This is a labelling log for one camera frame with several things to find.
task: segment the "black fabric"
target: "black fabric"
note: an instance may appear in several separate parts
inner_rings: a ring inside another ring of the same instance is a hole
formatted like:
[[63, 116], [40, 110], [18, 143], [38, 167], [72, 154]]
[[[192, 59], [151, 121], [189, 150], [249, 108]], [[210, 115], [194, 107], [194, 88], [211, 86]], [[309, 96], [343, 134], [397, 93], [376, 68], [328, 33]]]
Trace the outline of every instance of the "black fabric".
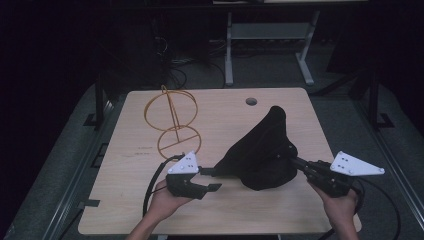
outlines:
[[214, 167], [213, 176], [237, 176], [245, 186], [257, 191], [275, 188], [296, 176], [297, 170], [290, 161], [296, 156], [297, 149], [287, 138], [286, 113], [273, 106], [228, 150]]

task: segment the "yellow wire frame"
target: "yellow wire frame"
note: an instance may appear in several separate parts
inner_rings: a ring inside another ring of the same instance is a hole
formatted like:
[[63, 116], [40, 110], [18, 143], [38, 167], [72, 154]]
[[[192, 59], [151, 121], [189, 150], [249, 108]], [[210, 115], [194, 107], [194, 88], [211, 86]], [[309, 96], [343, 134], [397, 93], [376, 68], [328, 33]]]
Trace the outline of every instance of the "yellow wire frame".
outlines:
[[[171, 147], [171, 146], [175, 146], [175, 145], [177, 145], [177, 144], [180, 144], [180, 143], [182, 143], [182, 142], [185, 142], [185, 141], [188, 141], [188, 140], [190, 140], [190, 139], [193, 139], [193, 138], [195, 138], [195, 137], [199, 137], [199, 146], [198, 146], [198, 148], [197, 148], [197, 150], [195, 151], [196, 153], [199, 151], [199, 149], [200, 149], [200, 147], [201, 147], [201, 145], [202, 145], [202, 138], [201, 138], [201, 136], [200, 136], [200, 134], [199, 134], [199, 132], [196, 130], [196, 129], [194, 129], [194, 128], [192, 128], [192, 127], [190, 127], [189, 125], [194, 121], [194, 119], [196, 119], [196, 117], [197, 117], [197, 113], [198, 113], [198, 110], [199, 110], [199, 107], [198, 107], [198, 105], [197, 105], [197, 102], [196, 102], [196, 99], [194, 98], [194, 96], [191, 94], [191, 93], [189, 93], [189, 92], [187, 92], [187, 91], [184, 91], [184, 90], [171, 90], [171, 91], [169, 91], [164, 85], [162, 85], [161, 86], [161, 90], [162, 90], [162, 94], [159, 94], [159, 95], [157, 95], [156, 97], [154, 97], [154, 98], [152, 98], [147, 104], [146, 104], [146, 107], [144, 108], [144, 120], [146, 121], [146, 123], [149, 125], [149, 126], [151, 126], [152, 128], [154, 128], [154, 129], [156, 129], [156, 130], [159, 130], [159, 131], [162, 131], [163, 133], [160, 135], [160, 137], [159, 137], [159, 139], [158, 139], [158, 142], [157, 142], [157, 148], [158, 148], [158, 152], [159, 152], [159, 154], [162, 156], [162, 157], [164, 157], [164, 158], [167, 158], [163, 153], [162, 153], [162, 150], [164, 150], [164, 149], [166, 149], [166, 148], [169, 148], [169, 147]], [[178, 114], [177, 114], [177, 110], [175, 109], [175, 106], [174, 106], [174, 103], [173, 103], [173, 101], [172, 101], [172, 98], [171, 98], [171, 94], [182, 94], [182, 95], [184, 95], [184, 96], [186, 96], [186, 97], [188, 97], [188, 98], [190, 98], [193, 102], [194, 102], [194, 105], [196, 106], [196, 112], [195, 112], [195, 114], [194, 114], [194, 116], [193, 116], [193, 118], [187, 123], [187, 124], [185, 124], [185, 125], [181, 125], [180, 124], [180, 121], [179, 121], [179, 119], [178, 119]], [[157, 100], [158, 98], [160, 98], [160, 97], [162, 97], [162, 96], [164, 96], [164, 95], [166, 95], [166, 97], [167, 97], [167, 100], [168, 100], [168, 105], [169, 105], [169, 111], [171, 112], [171, 116], [172, 116], [172, 123], [173, 123], [173, 127], [170, 127], [170, 128], [168, 128], [168, 129], [162, 129], [162, 128], [159, 128], [159, 127], [156, 127], [156, 126], [154, 126], [153, 124], [151, 124], [148, 120], [147, 120], [147, 112], [148, 112], [148, 110], [149, 110], [149, 108], [150, 108], [150, 106], [152, 105], [152, 103], [155, 101], [155, 100]], [[181, 140], [180, 139], [180, 136], [178, 135], [178, 130], [181, 130], [181, 129], [183, 129], [183, 128], [190, 128], [191, 130], [193, 130], [194, 132], [196, 132], [196, 134], [194, 135], [194, 136], [191, 136], [191, 137], [189, 137], [189, 138], [186, 138], [186, 139], [183, 139], [183, 140]], [[164, 148], [160, 148], [160, 141], [161, 141], [161, 139], [162, 139], [162, 137], [167, 133], [167, 132], [175, 132], [175, 135], [176, 135], [176, 137], [177, 137], [177, 142], [176, 143], [173, 143], [173, 144], [171, 144], [171, 145], [168, 145], [168, 146], [166, 146], [166, 147], [164, 147]]]

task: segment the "yellow wire stand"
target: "yellow wire stand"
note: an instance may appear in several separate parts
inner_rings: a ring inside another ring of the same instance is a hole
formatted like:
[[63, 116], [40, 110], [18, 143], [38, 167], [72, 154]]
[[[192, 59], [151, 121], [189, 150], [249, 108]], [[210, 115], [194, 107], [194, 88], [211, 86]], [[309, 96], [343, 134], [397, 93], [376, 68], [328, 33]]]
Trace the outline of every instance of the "yellow wire stand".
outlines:
[[[202, 138], [200, 136], [200, 133], [196, 129], [194, 129], [193, 127], [189, 126], [194, 121], [194, 119], [196, 119], [196, 117], [197, 117], [198, 105], [197, 105], [196, 99], [194, 98], [194, 96], [191, 93], [189, 93], [187, 91], [184, 91], [184, 90], [168, 90], [164, 85], [161, 86], [161, 90], [162, 90], [162, 93], [159, 94], [159, 95], [157, 95], [156, 97], [152, 98], [147, 103], [146, 107], [144, 108], [144, 119], [146, 120], [146, 123], [149, 126], [151, 126], [152, 128], [163, 132], [160, 135], [160, 137], [158, 139], [158, 142], [157, 142], [157, 149], [158, 149], [159, 154], [163, 158], [168, 159], [170, 156], [165, 156], [165, 154], [163, 153], [163, 151], [165, 149], [168, 149], [170, 147], [176, 146], [178, 144], [181, 144], [183, 142], [186, 142], [186, 141], [189, 141], [189, 140], [195, 139], [195, 138], [198, 138], [199, 139], [198, 147], [197, 147], [197, 149], [195, 151], [197, 153], [200, 150], [200, 147], [202, 145]], [[194, 105], [196, 107], [196, 112], [195, 112], [193, 118], [190, 119], [190, 121], [188, 123], [186, 123], [186, 124], [181, 124], [180, 123], [180, 120], [179, 120], [179, 117], [178, 117], [178, 114], [177, 114], [177, 109], [176, 109], [176, 107], [174, 105], [174, 102], [172, 101], [172, 98], [171, 98], [171, 95], [172, 94], [183, 95], [183, 96], [187, 97], [188, 99], [190, 99], [191, 101], [193, 101], [193, 103], [194, 103]], [[147, 118], [147, 113], [148, 113], [149, 108], [152, 105], [152, 103], [155, 102], [157, 99], [159, 99], [162, 96], [166, 96], [167, 101], [168, 101], [169, 111], [171, 113], [171, 118], [172, 118], [172, 124], [173, 124], [173, 126], [172, 127], [169, 127], [169, 128], [160, 128], [160, 127], [157, 127], [157, 126], [153, 125], [151, 122], [149, 122], [149, 120]], [[192, 130], [194, 132], [194, 134], [191, 135], [191, 136], [188, 136], [188, 137], [184, 137], [183, 138], [183, 137], [180, 136], [181, 134], [179, 134], [179, 131], [181, 131], [183, 129], [190, 129], [190, 130]], [[173, 143], [171, 143], [171, 144], [167, 144], [167, 145], [161, 147], [161, 142], [163, 140], [163, 137], [165, 136], [165, 134], [167, 134], [169, 132], [174, 132], [175, 133], [176, 141], [173, 142]]]

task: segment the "gray carpet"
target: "gray carpet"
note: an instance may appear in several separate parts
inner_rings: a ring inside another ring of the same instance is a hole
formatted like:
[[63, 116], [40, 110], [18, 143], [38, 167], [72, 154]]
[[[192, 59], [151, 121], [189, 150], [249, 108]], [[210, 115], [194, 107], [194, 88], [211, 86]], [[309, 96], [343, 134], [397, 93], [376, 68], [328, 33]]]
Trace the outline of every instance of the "gray carpet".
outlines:
[[[285, 49], [285, 54], [281, 55], [235, 58], [233, 60], [235, 82], [233, 88], [304, 87], [308, 92], [314, 92], [342, 76], [325, 72], [332, 46], [314, 45], [310, 50], [307, 62], [316, 83], [314, 86], [307, 87], [295, 62], [294, 52], [289, 50]], [[211, 61], [223, 69], [223, 60], [221, 57], [213, 58]], [[220, 88], [222, 86], [222, 74], [215, 66], [190, 64], [178, 69], [187, 74], [187, 89]], [[372, 176], [366, 177], [366, 179], [384, 189], [396, 203], [402, 222], [399, 239], [424, 239], [423, 229], [395, 180], [396, 174], [390, 170], [386, 155], [382, 153], [376, 141], [375, 132], [370, 129], [361, 115], [361, 106], [364, 106], [366, 101], [353, 102], [350, 100], [347, 97], [349, 87], [350, 84], [346, 84], [325, 97], [311, 98], [333, 154], [344, 151], [384, 167], [386, 169], [384, 176]], [[389, 115], [395, 128], [381, 129], [379, 134], [384, 137], [417, 195], [423, 199], [424, 189], [420, 185], [424, 182], [424, 175], [420, 170], [424, 169], [424, 139], [402, 113], [396, 98], [384, 87], [380, 88], [380, 93], [380, 112]], [[95, 111], [94, 88], [91, 87], [87, 90], [75, 107], [56, 146], [52, 149], [22, 204], [13, 222], [15, 233], [10, 239], [58, 239], [65, 230], [63, 239], [125, 238], [125, 236], [83, 236], [77, 231], [79, 221], [77, 206], [80, 202], [87, 200], [98, 172], [97, 168], [91, 168], [90, 165], [102, 143], [109, 141], [124, 101], [125, 94], [119, 101], [113, 103], [113, 107], [108, 108], [106, 121], [102, 128], [94, 131], [93, 127], [83, 126], [87, 115]], [[72, 180], [77, 183], [76, 188], [68, 189]], [[396, 232], [396, 216], [393, 207], [377, 189], [367, 183], [364, 183], [364, 186], [366, 189], [365, 204], [359, 213], [363, 223], [363, 229], [360, 232], [361, 239], [391, 239]], [[66, 190], [74, 190], [68, 199], [63, 198]], [[61, 206], [60, 203], [66, 203], [65, 209], [58, 209], [58, 206]], [[63, 213], [63, 216], [58, 218], [55, 215], [56, 211]], [[54, 224], [50, 225], [55, 217], [59, 219], [56, 227]], [[320, 234], [283, 235], [282, 239], [318, 239], [319, 236]]]

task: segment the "round hole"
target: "round hole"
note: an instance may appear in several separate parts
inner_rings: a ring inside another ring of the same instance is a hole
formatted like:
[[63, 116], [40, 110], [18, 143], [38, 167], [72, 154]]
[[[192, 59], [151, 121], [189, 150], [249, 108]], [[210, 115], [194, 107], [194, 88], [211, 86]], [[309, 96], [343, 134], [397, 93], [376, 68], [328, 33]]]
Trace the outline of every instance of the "round hole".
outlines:
[[246, 99], [246, 104], [249, 106], [255, 106], [257, 103], [258, 103], [258, 100], [256, 100], [256, 98]]

